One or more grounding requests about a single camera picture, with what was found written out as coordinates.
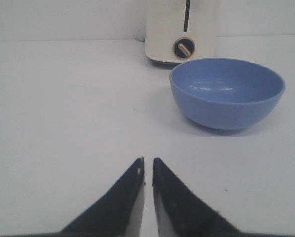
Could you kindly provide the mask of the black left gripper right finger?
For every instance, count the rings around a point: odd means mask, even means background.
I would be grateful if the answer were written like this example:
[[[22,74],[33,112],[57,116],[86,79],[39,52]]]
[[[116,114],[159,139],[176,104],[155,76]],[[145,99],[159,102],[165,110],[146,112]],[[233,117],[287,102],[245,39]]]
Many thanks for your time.
[[[153,198],[159,234],[238,234],[160,159],[153,160]]]

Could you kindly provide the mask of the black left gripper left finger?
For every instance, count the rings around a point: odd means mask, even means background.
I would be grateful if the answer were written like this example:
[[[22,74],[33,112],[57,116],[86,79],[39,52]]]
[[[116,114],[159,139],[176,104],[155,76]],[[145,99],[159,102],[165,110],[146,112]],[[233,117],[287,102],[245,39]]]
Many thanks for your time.
[[[137,158],[105,195],[60,233],[140,234],[144,176],[144,158]]]

